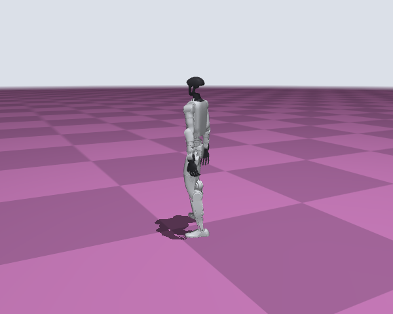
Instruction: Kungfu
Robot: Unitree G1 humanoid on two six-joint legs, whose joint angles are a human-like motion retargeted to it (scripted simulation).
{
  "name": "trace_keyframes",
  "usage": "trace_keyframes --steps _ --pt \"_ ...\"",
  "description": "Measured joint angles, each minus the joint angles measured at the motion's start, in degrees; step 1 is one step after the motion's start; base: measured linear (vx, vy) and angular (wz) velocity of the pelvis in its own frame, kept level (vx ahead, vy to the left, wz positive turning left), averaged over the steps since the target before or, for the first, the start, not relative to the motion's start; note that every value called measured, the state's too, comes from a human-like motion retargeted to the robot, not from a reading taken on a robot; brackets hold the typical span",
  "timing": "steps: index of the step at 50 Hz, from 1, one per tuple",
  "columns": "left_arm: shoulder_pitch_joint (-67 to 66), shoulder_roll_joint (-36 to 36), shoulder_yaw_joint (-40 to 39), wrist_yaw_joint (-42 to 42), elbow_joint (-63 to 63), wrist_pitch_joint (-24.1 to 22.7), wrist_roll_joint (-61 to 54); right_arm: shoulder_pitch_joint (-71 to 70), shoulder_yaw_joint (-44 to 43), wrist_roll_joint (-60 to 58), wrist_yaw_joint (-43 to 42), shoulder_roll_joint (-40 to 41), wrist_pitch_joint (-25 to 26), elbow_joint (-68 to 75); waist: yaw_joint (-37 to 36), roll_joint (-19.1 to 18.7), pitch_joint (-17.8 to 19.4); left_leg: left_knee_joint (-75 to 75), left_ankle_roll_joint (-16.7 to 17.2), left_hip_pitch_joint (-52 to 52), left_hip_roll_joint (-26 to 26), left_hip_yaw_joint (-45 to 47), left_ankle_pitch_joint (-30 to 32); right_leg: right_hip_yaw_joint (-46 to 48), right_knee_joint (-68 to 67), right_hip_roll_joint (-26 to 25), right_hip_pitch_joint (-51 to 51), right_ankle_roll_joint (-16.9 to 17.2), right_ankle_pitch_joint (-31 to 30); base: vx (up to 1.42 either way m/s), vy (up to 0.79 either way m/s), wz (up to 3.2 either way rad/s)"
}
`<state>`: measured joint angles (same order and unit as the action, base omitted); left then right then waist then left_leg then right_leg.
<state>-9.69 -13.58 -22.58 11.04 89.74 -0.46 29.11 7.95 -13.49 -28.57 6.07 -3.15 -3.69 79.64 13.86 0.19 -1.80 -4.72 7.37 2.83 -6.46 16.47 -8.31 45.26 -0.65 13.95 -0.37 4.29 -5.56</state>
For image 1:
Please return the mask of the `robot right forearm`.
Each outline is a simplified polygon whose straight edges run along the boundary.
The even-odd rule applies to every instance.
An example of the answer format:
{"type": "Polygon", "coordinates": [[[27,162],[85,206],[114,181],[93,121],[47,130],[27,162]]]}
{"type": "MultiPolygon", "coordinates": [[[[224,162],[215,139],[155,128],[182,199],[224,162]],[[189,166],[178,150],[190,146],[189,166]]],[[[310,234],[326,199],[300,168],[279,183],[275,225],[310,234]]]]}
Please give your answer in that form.
{"type": "Polygon", "coordinates": [[[209,139],[210,138],[210,127],[208,129],[206,129],[206,132],[202,138],[203,138],[202,142],[203,142],[204,148],[208,149],[208,144],[210,141],[210,139],[209,139]]]}

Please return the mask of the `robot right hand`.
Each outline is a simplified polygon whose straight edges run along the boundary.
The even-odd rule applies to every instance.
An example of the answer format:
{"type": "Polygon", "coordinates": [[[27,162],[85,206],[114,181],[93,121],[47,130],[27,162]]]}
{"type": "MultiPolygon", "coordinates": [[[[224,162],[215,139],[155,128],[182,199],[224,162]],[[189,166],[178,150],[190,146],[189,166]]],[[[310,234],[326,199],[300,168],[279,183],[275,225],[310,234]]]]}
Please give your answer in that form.
{"type": "MultiPolygon", "coordinates": [[[[204,165],[204,159],[205,159],[205,165],[206,165],[206,162],[207,162],[207,158],[208,158],[208,164],[209,164],[209,152],[208,152],[208,150],[209,150],[209,144],[208,144],[208,149],[204,149],[204,156],[203,156],[203,163],[202,163],[202,165],[204,165]]],[[[200,164],[201,164],[201,162],[202,162],[202,159],[200,160],[200,164]]]]}

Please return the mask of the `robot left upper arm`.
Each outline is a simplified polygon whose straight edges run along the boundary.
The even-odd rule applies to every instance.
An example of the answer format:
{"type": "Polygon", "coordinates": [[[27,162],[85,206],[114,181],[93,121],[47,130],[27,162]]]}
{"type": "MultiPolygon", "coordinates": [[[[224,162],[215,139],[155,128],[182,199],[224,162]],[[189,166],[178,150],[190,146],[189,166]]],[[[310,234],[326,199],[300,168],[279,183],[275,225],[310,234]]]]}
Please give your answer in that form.
{"type": "Polygon", "coordinates": [[[193,114],[195,113],[194,103],[185,105],[183,107],[183,112],[185,114],[185,123],[188,129],[190,129],[194,134],[194,116],[193,116],[193,114]]]}

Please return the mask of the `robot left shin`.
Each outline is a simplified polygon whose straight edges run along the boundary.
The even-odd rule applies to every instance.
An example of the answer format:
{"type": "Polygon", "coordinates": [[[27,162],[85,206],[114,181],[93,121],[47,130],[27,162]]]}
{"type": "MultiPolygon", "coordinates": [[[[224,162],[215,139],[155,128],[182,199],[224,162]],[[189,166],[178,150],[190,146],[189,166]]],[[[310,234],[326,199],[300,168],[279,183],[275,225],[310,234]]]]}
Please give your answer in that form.
{"type": "Polygon", "coordinates": [[[199,225],[201,228],[199,229],[198,227],[198,231],[203,232],[204,228],[203,228],[202,216],[204,215],[204,211],[203,211],[203,203],[202,203],[202,194],[200,192],[195,192],[193,194],[193,200],[190,199],[190,202],[191,202],[191,207],[197,226],[199,225]]]}

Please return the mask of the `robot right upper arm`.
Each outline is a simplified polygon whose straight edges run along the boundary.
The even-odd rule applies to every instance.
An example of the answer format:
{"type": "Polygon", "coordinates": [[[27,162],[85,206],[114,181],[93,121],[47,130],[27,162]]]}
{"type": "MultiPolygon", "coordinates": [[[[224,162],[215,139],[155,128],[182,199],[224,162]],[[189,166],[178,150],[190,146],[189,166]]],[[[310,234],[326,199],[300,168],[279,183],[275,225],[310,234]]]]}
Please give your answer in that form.
{"type": "Polygon", "coordinates": [[[205,100],[205,101],[207,102],[207,123],[206,123],[206,129],[208,129],[210,127],[209,112],[208,112],[209,104],[208,104],[207,100],[205,100]]]}

